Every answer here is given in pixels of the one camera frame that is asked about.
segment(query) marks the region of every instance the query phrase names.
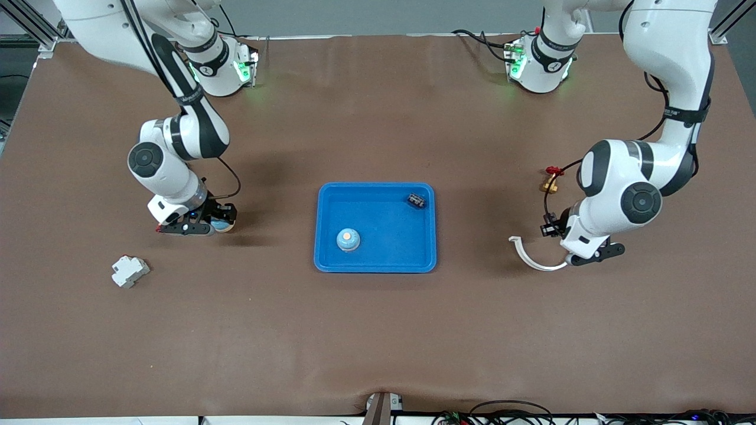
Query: blue tray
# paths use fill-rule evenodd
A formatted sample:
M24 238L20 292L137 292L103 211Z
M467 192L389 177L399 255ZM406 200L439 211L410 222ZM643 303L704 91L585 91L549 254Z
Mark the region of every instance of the blue tray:
M407 202L425 199L424 208ZM336 236L360 234L344 252ZM315 267L330 273L427 273L435 267L435 196L425 183L327 183L318 196Z

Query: brown tabletop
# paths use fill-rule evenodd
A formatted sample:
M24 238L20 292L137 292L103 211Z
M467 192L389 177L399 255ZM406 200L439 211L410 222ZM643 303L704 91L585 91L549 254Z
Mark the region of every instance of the brown tabletop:
M756 123L727 50L699 175L616 235L622 257L548 274L507 241L563 257L538 230L541 170L662 111L617 36L586 37L548 95L453 37L257 46L259 87L211 99L243 190L237 227L209 238L156 234L126 166L140 124L178 110L159 81L73 44L38 63L0 166L1 416L350 414L378 390L416 410L756 410ZM218 161L192 166L233 190ZM436 269L317 271L329 181L431 184ZM580 197L559 187L557 211ZM110 280L123 254L153 269L130 290Z

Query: gray floor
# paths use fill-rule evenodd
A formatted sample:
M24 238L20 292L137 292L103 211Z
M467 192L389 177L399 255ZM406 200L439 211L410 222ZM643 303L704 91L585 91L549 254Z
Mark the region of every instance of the gray floor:
M713 21L719 21L737 0L720 0ZM238 34L251 36L386 35L474 32L517 33L540 23L541 3L535 0L224 0ZM218 8L209 12L229 30ZM616 33L619 12L591 14L598 33ZM743 18L727 38L752 110L756 110L756 12ZM30 48L0 46L0 75L29 75L36 53ZM0 118L13 118L26 81L0 79Z

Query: white curved hook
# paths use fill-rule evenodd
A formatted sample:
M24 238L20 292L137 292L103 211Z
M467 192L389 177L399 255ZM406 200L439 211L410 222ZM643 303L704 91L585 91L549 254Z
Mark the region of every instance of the white curved hook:
M513 242L515 244L515 249L517 249L517 253L519 254L522 261L538 271L557 271L560 268L567 266L567 262L562 262L562 264L560 265L540 265L537 262L533 261L533 259L530 258L530 256L525 252L525 248L522 246L522 238L520 236L510 237L510 242Z

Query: red object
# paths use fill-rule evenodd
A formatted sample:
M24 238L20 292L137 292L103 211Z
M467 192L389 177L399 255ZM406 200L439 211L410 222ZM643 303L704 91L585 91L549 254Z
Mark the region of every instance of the red object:
M552 175L553 174L565 175L565 173L562 172L562 169L560 169L559 167L555 167L555 166L548 166L548 167L546 167L546 172L548 174L552 174Z

